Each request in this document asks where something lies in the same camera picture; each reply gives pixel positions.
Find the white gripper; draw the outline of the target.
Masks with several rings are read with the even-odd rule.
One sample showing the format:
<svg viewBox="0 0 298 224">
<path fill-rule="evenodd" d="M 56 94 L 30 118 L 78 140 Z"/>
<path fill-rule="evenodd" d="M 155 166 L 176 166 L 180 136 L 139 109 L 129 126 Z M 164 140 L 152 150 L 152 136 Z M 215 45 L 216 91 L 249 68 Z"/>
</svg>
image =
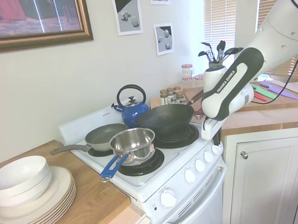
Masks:
<svg viewBox="0 0 298 224">
<path fill-rule="evenodd" d="M 221 144 L 221 127 L 225 123 L 225 120 L 217 121 L 211 118 L 205 118 L 202 123 L 202 138 L 205 140 L 212 140 L 215 146 Z"/>
</svg>

